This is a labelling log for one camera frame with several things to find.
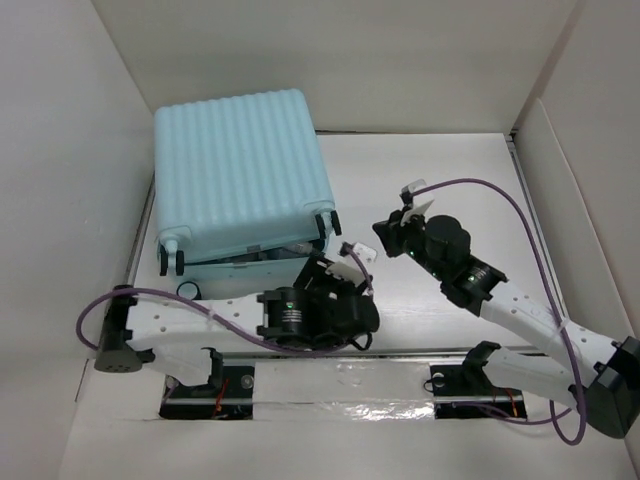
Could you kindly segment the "light blue hard-shell suitcase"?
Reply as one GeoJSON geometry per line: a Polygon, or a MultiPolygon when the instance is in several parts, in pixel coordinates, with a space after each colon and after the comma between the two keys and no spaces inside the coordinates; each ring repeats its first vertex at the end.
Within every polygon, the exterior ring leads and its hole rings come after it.
{"type": "Polygon", "coordinates": [[[284,89],[154,115],[159,273],[234,296],[295,277],[342,227],[311,112],[284,89]]]}

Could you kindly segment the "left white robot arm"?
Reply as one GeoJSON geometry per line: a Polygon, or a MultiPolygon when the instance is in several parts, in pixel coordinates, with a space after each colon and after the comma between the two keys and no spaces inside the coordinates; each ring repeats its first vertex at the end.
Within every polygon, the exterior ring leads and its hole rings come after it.
{"type": "Polygon", "coordinates": [[[347,245],[342,260],[310,258],[297,287],[257,295],[262,317],[253,332],[222,315],[239,299],[195,300],[152,288],[119,286],[99,297],[108,303],[96,370],[134,373],[148,366],[201,396],[222,387],[225,333],[280,355],[321,357],[348,347],[366,350],[379,328],[368,269],[375,252],[347,245]]]}

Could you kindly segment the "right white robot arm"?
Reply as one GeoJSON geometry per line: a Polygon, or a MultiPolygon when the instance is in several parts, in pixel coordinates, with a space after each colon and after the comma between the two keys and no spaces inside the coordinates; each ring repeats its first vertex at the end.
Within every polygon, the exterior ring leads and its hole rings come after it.
{"type": "Polygon", "coordinates": [[[543,352],[539,359],[484,341],[465,359],[462,381],[474,393],[513,385],[576,408],[586,422],[615,439],[626,437],[639,417],[639,341],[616,341],[535,301],[504,273],[471,253],[471,236],[448,215],[426,218],[396,210],[372,226],[390,258],[407,255],[440,283],[455,306],[499,325],[543,352]]]}

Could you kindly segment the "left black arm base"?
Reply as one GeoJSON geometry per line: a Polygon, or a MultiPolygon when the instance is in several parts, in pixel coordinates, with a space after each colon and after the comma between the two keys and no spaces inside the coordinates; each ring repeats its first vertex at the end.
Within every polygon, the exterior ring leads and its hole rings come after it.
{"type": "Polygon", "coordinates": [[[211,385],[188,387],[169,378],[159,416],[165,420],[251,420],[254,372],[253,365],[225,366],[219,388],[211,385]]]}

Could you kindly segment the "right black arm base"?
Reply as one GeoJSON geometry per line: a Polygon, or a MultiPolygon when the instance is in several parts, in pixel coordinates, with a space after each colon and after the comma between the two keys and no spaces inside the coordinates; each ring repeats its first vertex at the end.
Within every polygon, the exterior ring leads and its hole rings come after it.
{"type": "Polygon", "coordinates": [[[461,364],[435,364],[429,372],[423,389],[433,397],[438,420],[528,418],[520,390],[498,388],[487,380],[469,380],[461,364]]]}

